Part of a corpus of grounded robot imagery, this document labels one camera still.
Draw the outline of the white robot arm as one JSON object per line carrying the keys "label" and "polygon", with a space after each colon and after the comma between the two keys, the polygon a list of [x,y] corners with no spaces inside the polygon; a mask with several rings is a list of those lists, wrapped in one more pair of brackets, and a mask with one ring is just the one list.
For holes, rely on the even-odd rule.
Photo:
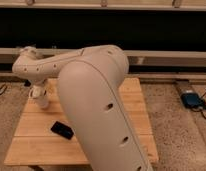
{"label": "white robot arm", "polygon": [[93,171],[153,171],[119,95],[128,70],[127,55],[115,45],[49,58],[25,47],[12,66],[36,87],[57,79],[61,107]]}

